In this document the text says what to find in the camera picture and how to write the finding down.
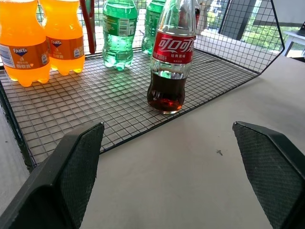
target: fanta logo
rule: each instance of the fanta logo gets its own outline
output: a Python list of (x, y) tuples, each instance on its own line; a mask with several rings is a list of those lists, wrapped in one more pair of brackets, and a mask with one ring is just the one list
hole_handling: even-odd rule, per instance
[(61, 45), (61, 41), (53, 41), (53, 40), (51, 40), (51, 43), (52, 43), (52, 45), (54, 45), (56, 48), (57, 48), (58, 46)]
[(180, 52), (192, 52), (194, 45), (194, 39), (188, 38), (183, 41), (177, 41), (173, 38), (162, 37), (159, 43), (159, 50), (162, 52), (172, 52), (172, 53), (180, 53)]
[(13, 49), (14, 53), (18, 54), (19, 56), (23, 56), (28, 52), (27, 49)]

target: plastic bottle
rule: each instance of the plastic bottle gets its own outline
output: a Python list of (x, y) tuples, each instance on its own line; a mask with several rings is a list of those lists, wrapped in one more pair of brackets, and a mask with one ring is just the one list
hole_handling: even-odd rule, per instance
[(142, 40), (142, 52), (152, 54), (156, 30), (165, 0), (152, 0), (146, 9), (145, 35)]
[(9, 77), (24, 86), (46, 83), (48, 45), (36, 19), (36, 0), (0, 0), (0, 56)]
[(148, 104), (163, 114), (178, 112), (193, 61), (195, 0), (167, 0), (160, 16), (151, 57)]
[(137, 23), (133, 0), (107, 0), (103, 7), (103, 59), (107, 67), (119, 71), (132, 63), (132, 42)]
[(82, 26), (77, 18), (79, 0), (40, 0), (40, 4), (51, 68), (62, 75), (68, 75), (71, 70), (80, 73), (85, 56)]

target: coca-cola bottle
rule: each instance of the coca-cola bottle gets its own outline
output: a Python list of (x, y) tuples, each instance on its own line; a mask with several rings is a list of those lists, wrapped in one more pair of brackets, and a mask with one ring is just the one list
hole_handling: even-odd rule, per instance
[(157, 26), (151, 57), (148, 104), (174, 114), (184, 102), (184, 85), (193, 60), (195, 0), (167, 0)]

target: small debris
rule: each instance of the small debris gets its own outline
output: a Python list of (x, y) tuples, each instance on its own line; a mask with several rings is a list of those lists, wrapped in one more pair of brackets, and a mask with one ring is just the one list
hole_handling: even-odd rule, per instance
[(223, 155), (222, 152), (221, 152), (221, 150), (216, 150), (216, 153), (217, 153), (217, 154), (220, 154), (221, 156)]

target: wire grid shelf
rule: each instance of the wire grid shelf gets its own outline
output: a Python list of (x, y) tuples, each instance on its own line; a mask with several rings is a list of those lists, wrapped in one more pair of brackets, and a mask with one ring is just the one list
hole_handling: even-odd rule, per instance
[[(139, 48), (144, 35), (147, 2), (135, 0), (138, 10), (137, 28), (133, 47)], [(102, 8), (104, 0), (96, 0), (95, 31), (96, 53), (104, 45)], [(272, 0), (198, 0), (201, 5), (195, 48), (208, 52), (251, 71), (262, 73), (282, 52), (283, 37), (280, 33)], [(85, 22), (78, 9), (83, 25), (85, 53), (89, 45)], [(43, 10), (38, 6), (37, 20), (42, 22)]]
[(194, 52), (180, 112), (162, 115), (147, 104), (150, 58), (134, 52), (123, 72), (106, 68), (100, 55), (87, 57), (82, 73), (51, 72), (46, 84), (24, 88), (4, 71), (0, 81), (18, 122), (34, 166), (50, 155), (65, 133), (90, 121), (105, 122), (101, 152), (154, 129), (255, 78), (258, 74)]

